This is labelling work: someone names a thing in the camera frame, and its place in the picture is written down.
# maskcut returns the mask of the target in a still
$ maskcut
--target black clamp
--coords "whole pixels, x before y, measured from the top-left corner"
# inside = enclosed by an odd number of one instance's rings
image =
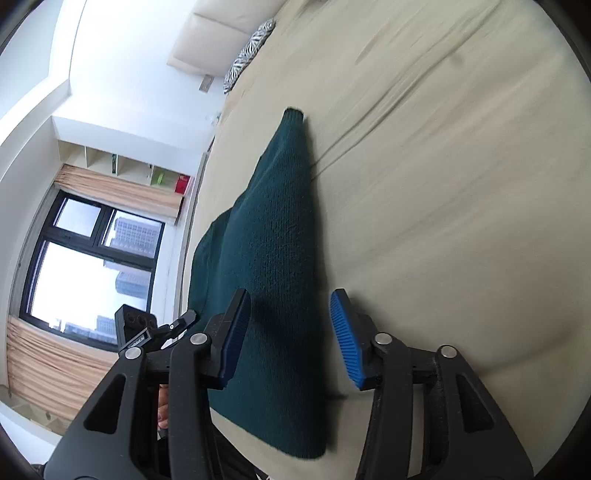
[[[530,480],[528,456],[503,412],[460,352],[409,348],[355,311],[346,292],[330,313],[351,380],[375,389],[356,480],[407,478],[413,384],[423,385],[421,473],[414,480]]]
[[[133,316],[129,309],[121,314]],[[44,478],[221,479],[207,389],[221,390],[233,377],[250,315],[250,295],[238,290],[204,332],[165,349],[167,339],[196,321],[194,312],[172,325],[148,321],[137,323],[139,332],[128,329],[132,338],[57,445]],[[157,439],[160,384],[169,385],[165,455]]]

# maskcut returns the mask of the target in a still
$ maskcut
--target metal screw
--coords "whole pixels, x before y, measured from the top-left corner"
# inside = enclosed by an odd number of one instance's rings
[[[193,345],[203,345],[207,342],[207,335],[205,335],[205,333],[195,333],[194,335],[191,335],[190,342]]]
[[[389,333],[379,333],[374,337],[374,340],[379,345],[389,345],[392,343],[392,335]]]
[[[455,358],[457,355],[457,350],[451,345],[444,345],[441,347],[441,354],[445,358]]]
[[[128,348],[125,351],[125,358],[127,360],[133,360],[135,358],[138,358],[141,354],[142,354],[142,349],[139,347],[133,346],[131,348]]]

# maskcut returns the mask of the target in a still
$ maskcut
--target sky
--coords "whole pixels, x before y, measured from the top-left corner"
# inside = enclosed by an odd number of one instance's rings
[[[37,280],[31,314],[49,322],[62,320],[96,328],[96,317],[114,318],[125,303],[144,310],[146,301],[115,291],[118,270],[103,266],[103,260],[56,244],[49,244]]]

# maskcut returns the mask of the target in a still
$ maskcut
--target beige bedsheet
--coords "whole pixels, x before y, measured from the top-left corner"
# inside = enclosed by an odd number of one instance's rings
[[[276,480],[354,478],[371,395],[347,379],[330,329],[329,292],[343,287],[408,345],[456,345],[538,470],[591,393],[591,85],[579,62],[532,0],[290,0],[277,20],[227,98],[184,285],[283,110],[300,108],[327,382],[341,398],[318,460],[216,424]]]

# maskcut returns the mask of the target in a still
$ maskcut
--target zebra print pillow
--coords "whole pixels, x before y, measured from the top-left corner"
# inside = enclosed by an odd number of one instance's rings
[[[240,74],[246,67],[252,62],[252,59],[256,56],[258,51],[261,49],[273,29],[275,28],[275,20],[270,18],[264,21],[256,32],[252,34],[252,37],[246,44],[246,46],[238,54],[238,58],[234,60],[234,63],[228,70],[226,77],[223,81],[223,92],[228,93],[234,87],[234,84],[238,80]]]

